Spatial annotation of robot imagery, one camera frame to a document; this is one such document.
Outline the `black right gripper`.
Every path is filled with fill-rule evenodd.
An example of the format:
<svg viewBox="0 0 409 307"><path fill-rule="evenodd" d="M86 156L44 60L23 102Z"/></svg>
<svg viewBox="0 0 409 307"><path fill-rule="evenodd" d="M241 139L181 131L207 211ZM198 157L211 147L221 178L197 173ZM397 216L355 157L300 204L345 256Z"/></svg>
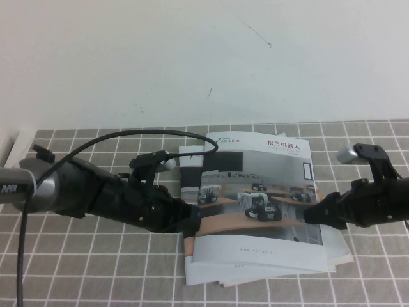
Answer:
<svg viewBox="0 0 409 307"><path fill-rule="evenodd" d="M304 221L337 230L347 229L346 223L367 228L398 222L400 205L395 183L394 180L381 183L370 182L366 178L354 180L351 189L342 196L340 192L332 192L316 205L305 209Z"/></svg>

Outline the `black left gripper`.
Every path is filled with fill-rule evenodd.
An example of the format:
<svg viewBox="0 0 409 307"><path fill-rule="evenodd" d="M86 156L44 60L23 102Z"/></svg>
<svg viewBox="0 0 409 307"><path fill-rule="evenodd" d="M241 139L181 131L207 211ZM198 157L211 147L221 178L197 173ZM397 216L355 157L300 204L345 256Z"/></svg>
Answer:
<svg viewBox="0 0 409 307"><path fill-rule="evenodd" d="M200 229L200 208L172 197L163 185L130 178L123 200L130 205L132 220L140 228L155 233L182 233L183 237L194 237Z"/></svg>

